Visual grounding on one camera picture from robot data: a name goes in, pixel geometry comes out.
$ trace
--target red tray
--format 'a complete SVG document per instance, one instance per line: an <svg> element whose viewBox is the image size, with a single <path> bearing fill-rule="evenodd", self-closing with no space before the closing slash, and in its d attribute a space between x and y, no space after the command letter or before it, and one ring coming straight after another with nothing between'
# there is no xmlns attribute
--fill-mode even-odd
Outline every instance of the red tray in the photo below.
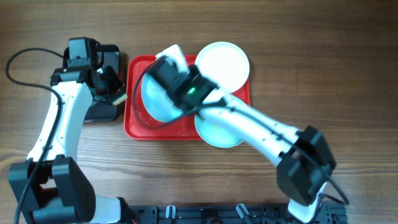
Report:
<svg viewBox="0 0 398 224"><path fill-rule="evenodd" d="M195 63L196 55L186 55L185 58L189 65ZM149 130L142 127L134 116L132 108L132 92L142 71L156 60L155 55L140 55L131 60L127 73L127 100L124 112L124 130L126 134L135 140L201 140L195 129L194 115L184 117L179 121L162 129ZM246 82L242 88L233 93L234 96L250 105L250 86ZM141 85L137 89L136 96L137 110L141 118L150 125L162 124L153 119L146 111L141 98Z"/></svg>

